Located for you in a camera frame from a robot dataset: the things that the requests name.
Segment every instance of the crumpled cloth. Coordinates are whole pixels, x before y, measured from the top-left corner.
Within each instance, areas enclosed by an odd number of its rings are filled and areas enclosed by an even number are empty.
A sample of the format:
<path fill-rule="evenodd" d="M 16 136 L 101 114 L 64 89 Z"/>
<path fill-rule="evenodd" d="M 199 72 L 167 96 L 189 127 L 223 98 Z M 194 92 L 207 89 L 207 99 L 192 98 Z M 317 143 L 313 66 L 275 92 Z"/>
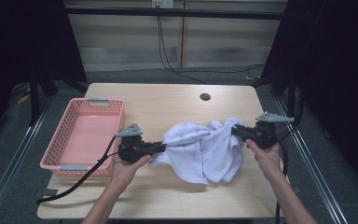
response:
<path fill-rule="evenodd" d="M 206 127 L 179 123 L 164 134 L 165 152 L 156 154 L 149 165 L 168 163 L 180 178 L 190 183 L 230 182 L 243 163 L 244 143 L 231 134 L 234 124 L 245 125 L 237 118 L 228 119 L 225 125 L 213 120 Z"/>

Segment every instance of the fabric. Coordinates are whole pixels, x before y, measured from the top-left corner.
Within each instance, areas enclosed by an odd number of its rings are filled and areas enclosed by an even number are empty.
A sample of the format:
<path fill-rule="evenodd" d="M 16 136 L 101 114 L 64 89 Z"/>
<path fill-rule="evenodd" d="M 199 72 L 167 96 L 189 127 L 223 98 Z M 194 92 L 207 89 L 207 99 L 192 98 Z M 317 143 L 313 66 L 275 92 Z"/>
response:
<path fill-rule="evenodd" d="M 217 120 L 206 127 L 190 122 L 177 124 L 164 135 L 165 152 L 156 154 L 149 165 L 168 163 L 190 183 L 230 182 L 243 163 L 244 143 L 231 134 L 234 124 L 244 122 L 230 118 L 225 125 Z"/>

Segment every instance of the person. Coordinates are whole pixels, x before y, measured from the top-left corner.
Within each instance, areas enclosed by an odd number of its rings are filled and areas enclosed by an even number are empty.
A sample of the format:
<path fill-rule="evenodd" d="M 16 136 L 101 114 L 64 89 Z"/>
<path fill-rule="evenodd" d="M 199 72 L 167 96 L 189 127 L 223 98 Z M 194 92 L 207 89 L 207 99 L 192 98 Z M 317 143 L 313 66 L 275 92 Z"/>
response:
<path fill-rule="evenodd" d="M 272 186 L 275 196 L 281 206 L 286 223 L 317 223 L 304 204 L 299 200 L 282 173 L 280 145 L 277 143 L 273 147 L 263 150 L 250 139 L 246 140 L 246 144 L 248 148 L 254 152 L 255 159 L 258 162 L 264 177 Z M 134 164 L 127 164 L 122 162 L 117 154 L 114 155 L 114 167 L 111 181 L 82 223 L 105 223 L 118 196 L 124 192 L 126 187 L 133 180 L 136 171 L 150 161 L 150 159 L 150 156 L 144 156 Z"/>

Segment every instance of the table top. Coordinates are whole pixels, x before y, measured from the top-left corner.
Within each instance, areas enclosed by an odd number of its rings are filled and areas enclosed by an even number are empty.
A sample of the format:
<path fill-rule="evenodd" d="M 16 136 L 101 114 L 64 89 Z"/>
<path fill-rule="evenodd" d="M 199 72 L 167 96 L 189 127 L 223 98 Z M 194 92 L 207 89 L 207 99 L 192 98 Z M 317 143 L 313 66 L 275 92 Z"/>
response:
<path fill-rule="evenodd" d="M 200 96 L 208 93 L 209 101 Z M 147 142 L 161 141 L 175 124 L 211 120 L 224 123 L 240 118 L 248 126 L 263 113 L 255 89 L 246 86 L 94 83 L 86 98 L 107 97 L 124 101 L 126 121 L 143 130 Z M 244 163 L 230 183 L 192 184 L 180 179 L 168 164 L 142 167 L 120 195 L 111 218 L 255 218 L 274 217 L 276 198 L 255 161 L 253 152 L 242 149 Z M 72 187 L 79 177 L 52 175 L 48 189 L 58 193 Z M 41 218 L 83 218 L 96 202 L 108 177 L 90 177 L 73 193 L 42 203 Z"/>

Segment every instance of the plastic basket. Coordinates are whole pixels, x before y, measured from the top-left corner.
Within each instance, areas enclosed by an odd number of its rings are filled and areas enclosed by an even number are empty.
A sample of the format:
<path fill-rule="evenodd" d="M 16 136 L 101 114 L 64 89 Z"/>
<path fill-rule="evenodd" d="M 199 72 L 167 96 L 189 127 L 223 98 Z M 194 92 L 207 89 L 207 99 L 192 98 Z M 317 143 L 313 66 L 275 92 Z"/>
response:
<path fill-rule="evenodd" d="M 124 103 L 108 99 L 72 99 L 62 116 L 40 167 L 57 175 L 83 175 L 106 151 L 112 137 L 123 128 Z M 120 138 L 109 153 L 117 150 Z M 106 160 L 92 175 L 111 175 Z"/>

